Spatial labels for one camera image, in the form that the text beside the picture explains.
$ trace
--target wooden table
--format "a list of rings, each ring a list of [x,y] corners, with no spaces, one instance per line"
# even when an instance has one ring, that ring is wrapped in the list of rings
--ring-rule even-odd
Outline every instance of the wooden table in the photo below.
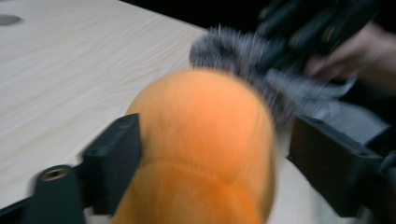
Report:
[[[191,43],[205,33],[116,0],[8,0],[0,8],[22,18],[0,26],[0,208],[29,195],[43,169],[79,163],[150,81],[190,66]],[[344,223],[284,159],[289,139],[279,135],[269,223]]]

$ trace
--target person's hand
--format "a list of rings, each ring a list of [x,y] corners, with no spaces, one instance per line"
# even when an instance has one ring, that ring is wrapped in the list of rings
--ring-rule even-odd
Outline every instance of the person's hand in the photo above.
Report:
[[[385,32],[370,22],[331,55],[311,57],[306,64],[305,72],[309,76],[325,80],[347,79],[370,69],[377,60],[387,54],[389,44]]]

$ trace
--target orange plush toy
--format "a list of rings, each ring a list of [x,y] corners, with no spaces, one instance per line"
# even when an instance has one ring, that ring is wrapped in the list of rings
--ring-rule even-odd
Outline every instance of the orange plush toy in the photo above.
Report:
[[[115,224],[265,223],[275,188],[272,117],[242,79],[209,69],[143,89],[142,158]]]

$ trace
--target black device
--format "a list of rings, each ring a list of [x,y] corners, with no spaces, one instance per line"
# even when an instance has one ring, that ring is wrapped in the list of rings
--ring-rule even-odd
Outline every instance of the black device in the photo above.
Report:
[[[0,210],[2,224],[83,224],[83,210],[112,216],[140,162],[138,114],[112,122],[81,153],[82,163],[50,167],[32,196]]]
[[[273,0],[259,16],[257,33],[276,41],[259,71],[282,69],[313,54],[329,54],[356,34],[380,9],[381,0]]]
[[[372,144],[384,134],[363,146],[320,119],[299,116],[288,159],[340,217],[356,217],[364,206],[377,223],[393,224],[396,148],[385,153],[383,145]]]

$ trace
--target wood grain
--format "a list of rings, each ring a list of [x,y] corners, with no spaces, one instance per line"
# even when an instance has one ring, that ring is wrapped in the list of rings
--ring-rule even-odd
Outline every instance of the wood grain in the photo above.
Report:
[[[205,30],[111,0],[4,1],[0,26],[0,208],[78,153],[151,80],[189,67]]]

